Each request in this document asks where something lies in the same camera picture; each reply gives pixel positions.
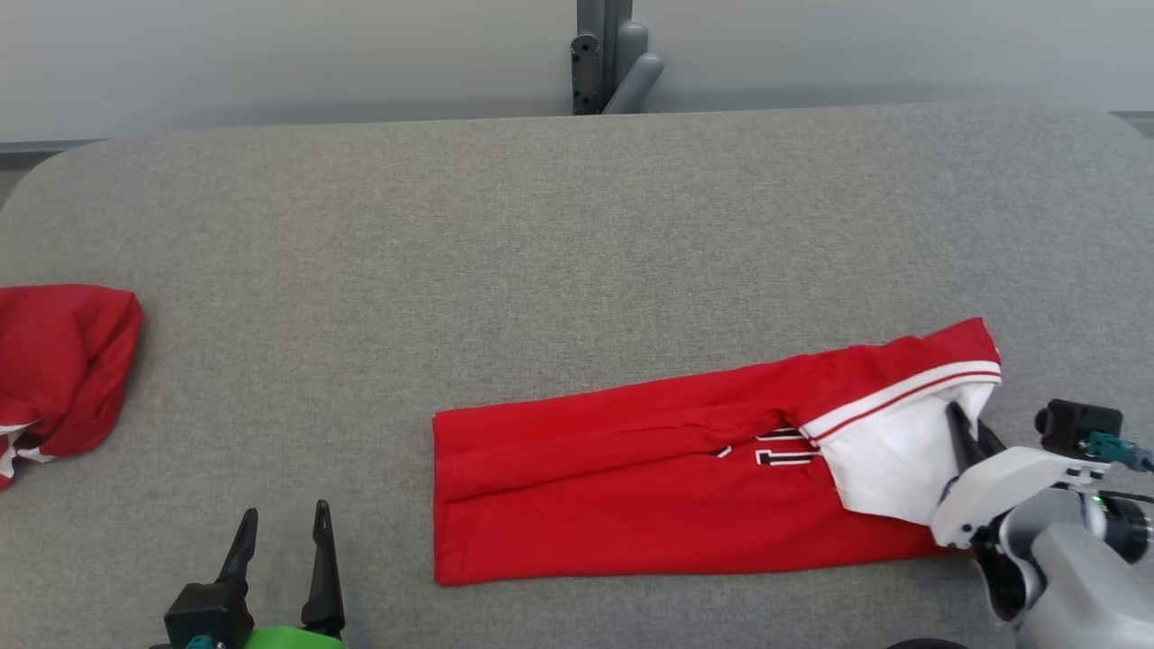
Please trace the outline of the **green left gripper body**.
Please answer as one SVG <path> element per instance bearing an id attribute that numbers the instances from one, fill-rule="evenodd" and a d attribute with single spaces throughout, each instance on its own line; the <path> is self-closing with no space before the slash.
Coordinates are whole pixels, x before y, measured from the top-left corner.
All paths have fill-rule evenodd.
<path id="1" fill-rule="evenodd" d="M 265 626 L 252 631 L 243 649 L 345 649 L 342 637 L 292 626 Z"/>

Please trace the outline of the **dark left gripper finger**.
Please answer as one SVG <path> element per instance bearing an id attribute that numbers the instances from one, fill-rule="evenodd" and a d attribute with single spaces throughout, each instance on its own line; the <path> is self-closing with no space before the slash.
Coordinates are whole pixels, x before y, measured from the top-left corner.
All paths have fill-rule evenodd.
<path id="1" fill-rule="evenodd" d="M 247 570 L 249 562 L 252 562 L 252 557 L 255 554 L 257 525 L 257 509 L 252 507 L 243 510 L 242 521 L 237 527 L 234 540 L 230 545 L 225 562 L 220 572 L 218 572 L 215 582 L 234 588 L 248 585 Z"/>
<path id="2" fill-rule="evenodd" d="M 339 637 L 345 627 L 345 607 L 337 554 L 335 554 L 334 519 L 328 501 L 319 500 L 312 529 L 315 558 L 312 582 L 304 607 L 302 628 L 307 632 Z"/>

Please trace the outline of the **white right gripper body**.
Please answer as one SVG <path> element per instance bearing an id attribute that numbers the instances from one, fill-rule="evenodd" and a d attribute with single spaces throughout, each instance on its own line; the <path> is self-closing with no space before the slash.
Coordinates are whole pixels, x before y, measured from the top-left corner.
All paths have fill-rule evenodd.
<path id="1" fill-rule="evenodd" d="M 1104 462 L 1072 458 L 1028 447 L 1010 447 L 965 469 L 949 485 L 931 519 L 943 547 L 968 549 L 981 527 L 1054 485 L 1088 488 L 1110 470 Z"/>

